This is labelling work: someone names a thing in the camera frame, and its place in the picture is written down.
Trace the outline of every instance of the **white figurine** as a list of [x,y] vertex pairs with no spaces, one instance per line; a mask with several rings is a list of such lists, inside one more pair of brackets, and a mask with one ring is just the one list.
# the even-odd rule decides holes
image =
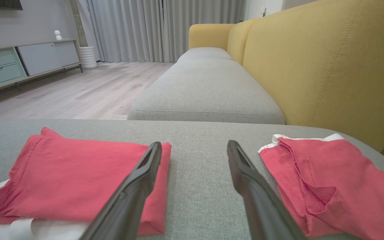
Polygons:
[[61,36],[60,36],[60,31],[55,30],[55,31],[54,31],[54,35],[56,35],[56,40],[62,40],[62,38],[61,38]]

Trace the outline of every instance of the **folded clothing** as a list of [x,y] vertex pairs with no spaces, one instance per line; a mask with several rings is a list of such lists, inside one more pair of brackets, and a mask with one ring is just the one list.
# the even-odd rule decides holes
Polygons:
[[[48,128],[31,136],[0,188],[0,224],[23,217],[91,222],[148,146],[63,138]],[[162,143],[154,190],[138,235],[164,234],[171,145]]]
[[259,153],[306,236],[346,232],[384,239],[384,171],[339,134],[326,139],[274,135]]

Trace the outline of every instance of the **floor plank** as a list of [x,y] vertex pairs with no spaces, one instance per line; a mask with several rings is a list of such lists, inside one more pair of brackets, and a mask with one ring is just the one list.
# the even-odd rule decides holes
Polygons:
[[31,82],[0,94],[0,119],[125,120],[134,100],[172,65],[100,63]]

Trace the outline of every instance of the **cabinet top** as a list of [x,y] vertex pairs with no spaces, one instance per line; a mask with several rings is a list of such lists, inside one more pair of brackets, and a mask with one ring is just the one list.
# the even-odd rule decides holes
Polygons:
[[50,40],[50,41],[32,42],[32,43],[25,43],[25,44],[14,44],[14,45],[8,45],[8,46],[1,46],[0,49],[10,48],[10,47],[26,46],[26,45],[44,44],[44,43],[68,42],[68,41],[76,41],[76,39],[65,38],[65,39],[62,39],[62,40]]

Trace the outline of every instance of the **white cabinet door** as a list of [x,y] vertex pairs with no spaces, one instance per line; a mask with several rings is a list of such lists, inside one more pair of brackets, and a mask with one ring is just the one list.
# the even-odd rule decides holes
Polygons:
[[62,67],[54,43],[27,45],[17,48],[25,64],[28,76]]
[[76,53],[75,44],[69,42],[55,42],[56,55],[62,67],[79,63],[78,54]]

